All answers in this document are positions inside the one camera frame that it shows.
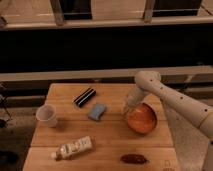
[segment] table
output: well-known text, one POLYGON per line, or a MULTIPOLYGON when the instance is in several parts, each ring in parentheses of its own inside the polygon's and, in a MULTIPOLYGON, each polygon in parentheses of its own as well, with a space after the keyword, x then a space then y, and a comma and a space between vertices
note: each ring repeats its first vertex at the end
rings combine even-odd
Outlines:
POLYGON ((180 171, 173 140, 160 100, 149 95, 145 101, 157 114, 156 129, 148 135, 132 131, 122 116, 126 94, 134 84, 73 84, 58 83, 50 86, 46 104, 56 107, 59 123, 48 128, 37 123, 24 171, 180 171), (83 108, 73 100, 88 87, 97 94, 83 108), (96 103, 104 103, 106 112, 100 122, 88 119, 88 112, 96 103), (73 160, 55 161, 50 154, 64 143, 89 135, 94 149, 73 160), (124 154, 143 154, 150 163, 125 164, 120 161, 124 154))

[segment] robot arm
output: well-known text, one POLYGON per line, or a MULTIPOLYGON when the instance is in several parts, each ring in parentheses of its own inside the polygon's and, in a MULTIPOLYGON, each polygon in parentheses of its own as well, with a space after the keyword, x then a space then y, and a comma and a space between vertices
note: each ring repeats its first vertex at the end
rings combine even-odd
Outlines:
POLYGON ((126 106, 134 107, 140 103, 148 93, 155 94, 163 103, 176 110, 210 139, 203 170, 212 170, 213 108, 165 86, 160 80, 160 74, 155 71, 140 71, 137 73, 135 76, 137 86, 127 96, 126 106))

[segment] sponge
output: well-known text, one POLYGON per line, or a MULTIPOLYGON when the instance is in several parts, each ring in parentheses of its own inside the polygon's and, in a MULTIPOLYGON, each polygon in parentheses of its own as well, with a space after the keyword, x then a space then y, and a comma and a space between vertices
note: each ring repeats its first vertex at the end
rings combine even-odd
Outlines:
POLYGON ((88 117, 94 121, 100 121, 100 117, 106 110, 106 106, 101 103, 96 103, 89 112, 88 117))

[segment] orange bowl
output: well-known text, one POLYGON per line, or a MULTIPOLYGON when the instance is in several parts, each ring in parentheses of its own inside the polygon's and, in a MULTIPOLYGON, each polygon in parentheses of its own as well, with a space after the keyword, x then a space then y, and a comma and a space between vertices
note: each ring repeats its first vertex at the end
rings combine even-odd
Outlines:
POLYGON ((157 117, 154 110, 147 104, 141 103, 126 116, 127 124, 138 133, 148 134, 157 125, 157 117))

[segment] white paper cup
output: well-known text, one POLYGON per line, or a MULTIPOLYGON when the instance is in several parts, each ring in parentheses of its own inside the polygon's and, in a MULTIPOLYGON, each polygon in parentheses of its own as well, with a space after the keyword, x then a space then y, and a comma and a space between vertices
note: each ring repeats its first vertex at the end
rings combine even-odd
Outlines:
POLYGON ((55 107, 50 104, 39 107, 36 111, 36 119, 48 127, 55 127, 58 123, 55 107))

